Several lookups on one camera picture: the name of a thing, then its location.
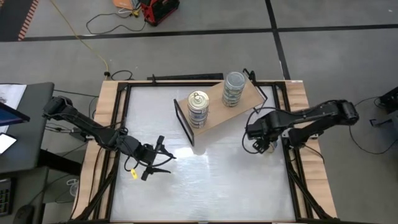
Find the yellow cable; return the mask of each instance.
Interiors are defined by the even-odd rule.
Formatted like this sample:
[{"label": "yellow cable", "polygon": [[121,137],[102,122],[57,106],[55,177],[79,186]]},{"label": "yellow cable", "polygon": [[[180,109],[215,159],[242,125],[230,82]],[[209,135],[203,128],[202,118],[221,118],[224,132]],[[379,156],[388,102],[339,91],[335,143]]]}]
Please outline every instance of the yellow cable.
[{"label": "yellow cable", "polygon": [[75,37],[80,40],[80,42],[82,44],[84,44],[93,54],[95,54],[99,59],[101,59],[106,67],[106,71],[109,72],[109,66],[108,63],[106,63],[106,60],[99,54],[97,53],[93,48],[91,48],[88,44],[86,44],[86,42],[84,42],[82,39],[79,38],[79,36],[76,34],[75,30],[73,29],[73,27],[70,25],[70,23],[68,22],[67,18],[62,14],[62,12],[60,11],[60,9],[57,7],[56,3],[53,2],[53,0],[50,0],[52,5],[56,8],[56,10],[60,13],[60,15],[63,17],[63,20],[65,20],[65,22],[67,22],[69,28],[72,30],[73,35],[75,35]]}]

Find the can lid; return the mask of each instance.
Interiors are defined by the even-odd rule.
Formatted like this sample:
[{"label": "can lid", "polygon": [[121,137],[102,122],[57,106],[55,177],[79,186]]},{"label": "can lid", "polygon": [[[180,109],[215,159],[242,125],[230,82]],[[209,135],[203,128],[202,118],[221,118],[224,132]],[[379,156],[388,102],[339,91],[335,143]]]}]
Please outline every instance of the can lid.
[{"label": "can lid", "polygon": [[244,75],[242,73],[231,72],[226,76],[226,82],[232,88],[241,89],[241,88],[243,88],[243,86],[246,82],[246,79],[244,78]]},{"label": "can lid", "polygon": [[205,92],[194,91],[189,94],[188,102],[191,107],[201,110],[209,105],[209,97]]}]

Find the wooden board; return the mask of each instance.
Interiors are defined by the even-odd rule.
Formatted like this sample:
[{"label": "wooden board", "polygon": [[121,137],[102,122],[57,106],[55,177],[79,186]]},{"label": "wooden board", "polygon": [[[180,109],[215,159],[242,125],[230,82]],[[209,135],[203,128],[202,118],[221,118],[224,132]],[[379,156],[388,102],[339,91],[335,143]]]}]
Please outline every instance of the wooden board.
[{"label": "wooden board", "polygon": [[[259,82],[273,82],[280,80],[259,80]],[[95,121],[102,125],[109,125],[112,118],[113,106],[115,103],[116,90],[119,82],[126,81],[105,81],[103,82],[101,93],[99,94],[98,104],[96,107]],[[151,83],[152,81],[129,81],[130,83]],[[198,80],[164,80],[157,81],[159,83],[190,83],[200,82]],[[203,82],[214,82],[219,83],[220,80],[205,80]],[[283,81],[286,82],[287,94],[289,96],[289,103],[291,110],[300,110],[308,108],[307,96],[302,81]],[[123,105],[124,97],[121,98],[120,105]],[[122,110],[119,110],[118,117],[121,116]],[[308,146],[316,149],[320,152],[318,141],[309,140]],[[89,142],[86,150],[85,161],[83,162],[83,169],[80,174],[81,185],[79,189],[79,197],[75,199],[76,210],[73,214],[73,218],[79,216],[83,209],[88,205],[90,190],[93,187],[91,198],[96,193],[97,186],[100,181],[100,173],[103,165],[103,152],[101,152],[97,166],[95,167],[96,156],[99,145],[95,142]],[[323,209],[331,216],[336,217],[336,210],[331,197],[330,187],[328,178],[326,176],[325,166],[322,163],[322,159],[314,155],[309,150],[302,149],[300,151],[301,158],[303,161],[303,169],[305,179],[307,181],[307,187],[315,200],[323,207]],[[113,157],[111,156],[110,163],[113,163]],[[93,182],[93,171],[95,171],[94,182]],[[303,197],[301,194],[298,196],[300,210],[305,215],[305,207],[303,206]],[[99,217],[105,216],[105,205],[102,203]]]},{"label": "wooden board", "polygon": [[[214,128],[215,126],[264,102],[263,97],[251,82],[246,82],[238,105],[231,108],[225,106],[221,100],[223,97],[223,91],[224,81],[212,86],[205,92],[209,96],[209,112],[207,115],[207,121],[202,128],[194,128],[191,126],[191,124],[189,124],[192,128],[194,136],[204,133],[205,131]],[[182,113],[188,120],[187,98],[180,100],[178,103],[181,107]]]}]

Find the gray concrete floor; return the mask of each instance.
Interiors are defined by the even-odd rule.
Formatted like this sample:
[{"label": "gray concrete floor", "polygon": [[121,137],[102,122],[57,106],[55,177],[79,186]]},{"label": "gray concrete floor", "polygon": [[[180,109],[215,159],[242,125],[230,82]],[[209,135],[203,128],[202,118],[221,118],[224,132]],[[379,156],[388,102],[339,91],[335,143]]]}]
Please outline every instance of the gray concrete floor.
[{"label": "gray concrete floor", "polygon": [[[105,0],[56,2],[79,34],[88,33],[85,22],[89,18],[117,11],[111,1]],[[272,5],[279,27],[398,23],[398,3],[394,0],[283,0],[272,1]],[[107,17],[93,23],[92,29],[102,31],[120,23],[139,27],[142,21]],[[263,0],[184,0],[163,24],[147,26],[143,32],[268,28],[270,24]],[[57,35],[72,33],[49,0],[41,0],[27,36]],[[336,98],[358,102],[382,95],[398,84],[398,29],[294,32],[281,33],[280,38],[290,76],[304,80],[311,105]],[[255,70],[258,79],[283,79],[271,33],[87,42],[107,59],[111,72],[128,69],[138,80],[152,74],[227,73],[244,67]],[[100,92],[104,66],[77,40],[0,43],[0,49],[1,82],[54,82],[60,90],[92,95]],[[87,113],[90,97],[55,95],[70,97],[80,111]],[[382,151],[397,133],[389,126],[369,127],[368,119],[380,116],[372,101],[358,107],[358,111],[361,120],[353,127],[354,136],[366,149]],[[357,222],[396,223],[398,147],[380,156],[367,154],[352,143],[346,127],[328,130],[320,137],[320,144],[338,216]],[[79,145],[70,136],[55,133],[45,133],[43,142],[43,148],[55,153]],[[83,152],[84,148],[71,156],[79,160]],[[65,189],[63,181],[51,188],[46,198],[51,201]],[[65,220],[71,208],[72,203],[48,203],[44,223]]]}]

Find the keyboard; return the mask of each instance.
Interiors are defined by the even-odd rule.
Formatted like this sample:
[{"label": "keyboard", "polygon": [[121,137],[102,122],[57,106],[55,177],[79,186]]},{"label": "keyboard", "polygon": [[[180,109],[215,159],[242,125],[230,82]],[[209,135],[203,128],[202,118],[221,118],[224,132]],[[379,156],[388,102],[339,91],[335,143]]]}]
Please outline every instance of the keyboard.
[{"label": "keyboard", "polygon": [[15,181],[12,178],[0,179],[0,217],[12,212]]}]

